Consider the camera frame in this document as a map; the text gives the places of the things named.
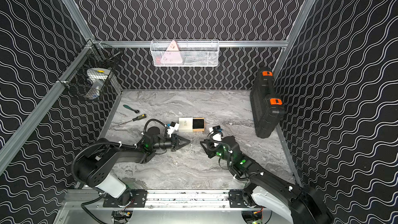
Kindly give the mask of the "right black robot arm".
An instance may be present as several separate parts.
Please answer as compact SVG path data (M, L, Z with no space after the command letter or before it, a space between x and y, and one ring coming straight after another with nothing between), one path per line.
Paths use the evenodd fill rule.
M248 206L268 208L291 224L331 224L334 218L320 194L312 187L294 185L266 170L244 154L234 136L200 142L209 158L227 162L237 180L247 181L244 201Z

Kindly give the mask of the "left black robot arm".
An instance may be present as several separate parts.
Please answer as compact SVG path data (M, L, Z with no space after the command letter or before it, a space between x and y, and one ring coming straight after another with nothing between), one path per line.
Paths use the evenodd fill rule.
M71 165L71 172L75 180L114 199L127 201L128 186L111 174L115 164L122 162L144 164L149 162L158 150L177 151L189 144L191 144L189 139L176 133L169 134L168 131L162 134L157 127L145 131L141 141L135 145L99 139L76 155Z

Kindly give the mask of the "cream drawer jewelry box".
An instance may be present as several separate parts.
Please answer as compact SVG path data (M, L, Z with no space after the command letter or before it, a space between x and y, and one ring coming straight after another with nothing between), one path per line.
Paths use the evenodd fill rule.
M199 117L180 117L179 132L204 132L205 119Z

